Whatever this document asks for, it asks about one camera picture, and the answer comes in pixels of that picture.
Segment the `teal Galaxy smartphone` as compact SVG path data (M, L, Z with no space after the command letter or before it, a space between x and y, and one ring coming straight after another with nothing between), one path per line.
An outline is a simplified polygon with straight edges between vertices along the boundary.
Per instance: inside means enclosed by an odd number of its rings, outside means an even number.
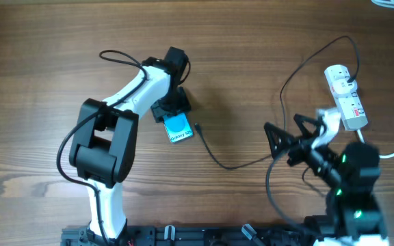
M172 117L165 117L163 123L169 140L174 144L194 135L185 113L180 113Z

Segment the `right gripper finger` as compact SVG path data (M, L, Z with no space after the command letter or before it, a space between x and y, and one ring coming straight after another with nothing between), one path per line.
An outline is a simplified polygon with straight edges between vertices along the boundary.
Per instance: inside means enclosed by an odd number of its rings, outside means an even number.
M324 123L321 119L313 119L305 115L295 114L293 120L297 124L303 137L318 137ZM314 131L307 129L307 125L314 126Z
M287 131L269 122L266 122L263 128L270 144L270 152L273 159L294 145L295 137Z

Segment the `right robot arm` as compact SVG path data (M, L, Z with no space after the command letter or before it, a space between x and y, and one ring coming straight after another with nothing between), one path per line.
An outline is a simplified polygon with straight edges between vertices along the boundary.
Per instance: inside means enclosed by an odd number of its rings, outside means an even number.
M284 214L272 196L269 176L274 164L271 164L265 187L275 211L313 245L331 241L339 245L388 245L384 217L373 193L380 176L378 149L352 142L341 154L334 152L329 143L339 132L341 114L338 111L319 110L316 118L297 114L294 120L301 131L298 137L265 123L263 128L273 162L287 156L291 167L306 163L330 188L326 195L326 213L306 217L304 223L296 223Z

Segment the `white power strip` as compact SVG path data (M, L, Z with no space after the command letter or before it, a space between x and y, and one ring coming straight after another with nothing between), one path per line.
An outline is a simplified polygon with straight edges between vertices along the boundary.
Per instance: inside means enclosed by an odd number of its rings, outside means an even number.
M346 79L349 82L351 78L348 69L340 64L327 67L327 69L324 70L324 74L329 87L331 81ZM361 104L357 90L347 96L336 98L332 95L332 97L334 98L335 104L341 113L341 119L345 130L357 131L367 125L367 116Z

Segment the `white charger plug adapter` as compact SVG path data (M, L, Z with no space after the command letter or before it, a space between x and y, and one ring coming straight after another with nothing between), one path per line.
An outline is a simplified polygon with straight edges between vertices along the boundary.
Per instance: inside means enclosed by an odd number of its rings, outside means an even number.
M348 82L346 79L338 79L330 82L330 91L336 98L347 96L358 89L355 81Z

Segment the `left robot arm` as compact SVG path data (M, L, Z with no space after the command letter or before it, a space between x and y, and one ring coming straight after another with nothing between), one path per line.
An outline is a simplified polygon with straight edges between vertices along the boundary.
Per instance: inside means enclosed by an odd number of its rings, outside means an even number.
M181 86L191 69L185 51L170 47L162 59L139 62L128 56L124 64L138 68L135 78L103 100L87 99L76 127L65 138L71 143L69 163L77 170L77 183L88 188L88 232L99 245L124 242L122 183L134 162L138 124L145 113L150 111L164 124L172 143L193 135L187 121L192 108Z

